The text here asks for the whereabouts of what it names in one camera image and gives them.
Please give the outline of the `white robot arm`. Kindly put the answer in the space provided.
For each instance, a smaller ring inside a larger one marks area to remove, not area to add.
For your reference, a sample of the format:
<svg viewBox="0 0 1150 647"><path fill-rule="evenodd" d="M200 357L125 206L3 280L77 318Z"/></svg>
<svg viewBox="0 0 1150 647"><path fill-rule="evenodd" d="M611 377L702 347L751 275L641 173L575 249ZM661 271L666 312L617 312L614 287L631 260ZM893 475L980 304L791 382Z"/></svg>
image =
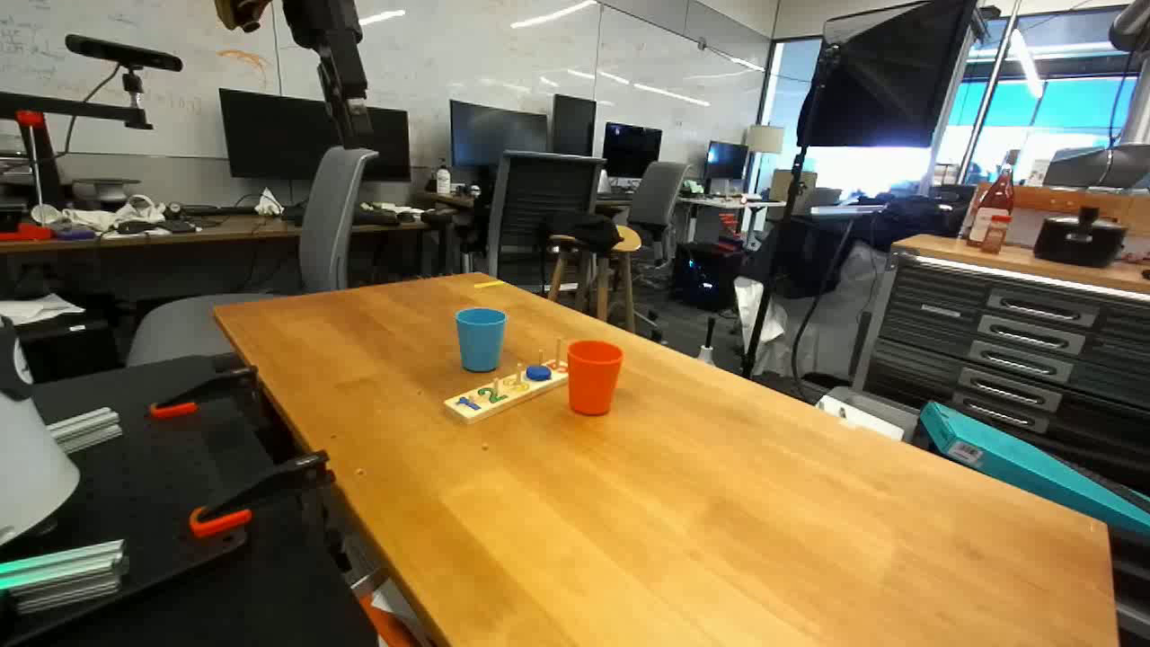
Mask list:
<svg viewBox="0 0 1150 647"><path fill-rule="evenodd" d="M273 0L212 0L227 27L255 32ZM281 0L292 39L315 54L327 115L345 147L369 134L357 0Z"/></svg>

